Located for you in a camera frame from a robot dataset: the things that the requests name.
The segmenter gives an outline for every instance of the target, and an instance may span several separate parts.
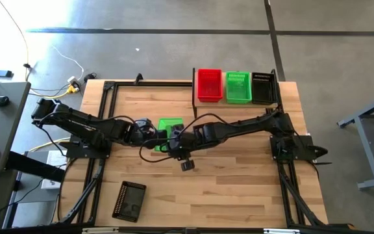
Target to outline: power plug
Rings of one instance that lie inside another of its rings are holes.
[[[76,77],[72,76],[68,79],[68,83],[78,92],[80,90],[80,82],[76,79]]]

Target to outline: white cable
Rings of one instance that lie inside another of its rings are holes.
[[[82,68],[81,76],[77,79],[78,81],[80,81],[80,79],[82,79],[82,76],[83,76],[83,73],[84,73],[84,69],[83,69],[83,67],[82,67],[82,66],[81,66],[81,65],[80,65],[76,60],[74,60],[74,59],[72,59],[72,58],[69,58],[69,57],[67,57],[67,56],[64,56],[62,53],[60,53],[60,51],[59,51],[55,46],[51,45],[51,47],[53,47],[61,57],[65,58],[65,59],[68,59],[68,60],[71,60],[71,61],[73,61],[73,62],[75,62],[75,63],[76,63],[80,68]]]
[[[10,12],[5,8],[5,6],[4,6],[4,4],[1,2],[1,0],[0,0],[0,4],[1,4],[1,6],[4,8],[4,10],[6,11],[6,13],[10,16],[10,18],[11,18],[11,20],[14,22],[14,24],[17,26],[19,33],[21,33],[21,36],[23,37],[24,44],[25,44],[25,50],[27,51],[27,64],[28,64],[28,63],[29,63],[29,46],[28,46],[28,44],[27,44],[27,41],[25,40],[25,37],[24,37],[23,31],[22,31],[21,28],[18,26],[18,24],[17,24],[17,22],[14,20],[14,18],[11,16]],[[28,71],[28,68],[25,68],[25,81],[28,80],[27,71]]]

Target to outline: wooden tabletop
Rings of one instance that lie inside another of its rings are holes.
[[[97,116],[103,83],[103,80],[88,81],[81,111]],[[281,82],[280,90],[284,110],[290,114],[295,130],[300,135],[306,134],[297,84]],[[146,117],[156,126],[158,119],[165,117],[180,117],[188,124],[193,120],[191,98],[192,88],[189,87],[119,87],[114,114],[134,119]],[[108,113],[108,106],[107,103],[105,113]],[[228,122],[254,118],[264,111],[247,107],[197,108],[198,115],[212,112]],[[207,116],[197,123],[216,121]],[[269,133],[239,136],[215,148],[195,151],[192,153],[195,169],[188,172],[182,172],[180,162],[173,159],[144,162],[139,158],[138,150],[113,145],[103,176],[97,226],[285,227],[278,170],[271,159]],[[143,155],[148,159],[166,156],[148,149],[143,150]],[[82,193],[87,164],[87,159],[79,159],[68,171],[61,194],[63,216]],[[301,196],[317,217],[327,223],[315,170],[301,161],[295,162],[295,168]],[[147,186],[137,223],[112,218],[122,181]],[[297,220],[292,199],[290,203],[294,220]],[[88,199],[85,220],[91,204],[92,195]]]

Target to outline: red basket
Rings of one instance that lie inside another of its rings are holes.
[[[201,102],[218,102],[223,98],[221,69],[198,70],[197,98],[199,98]]]

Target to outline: green block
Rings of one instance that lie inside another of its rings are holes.
[[[182,118],[161,118],[158,121],[158,130],[167,130],[167,138],[171,134],[171,127],[177,124],[182,124]],[[155,151],[160,152],[160,146],[155,146]]]

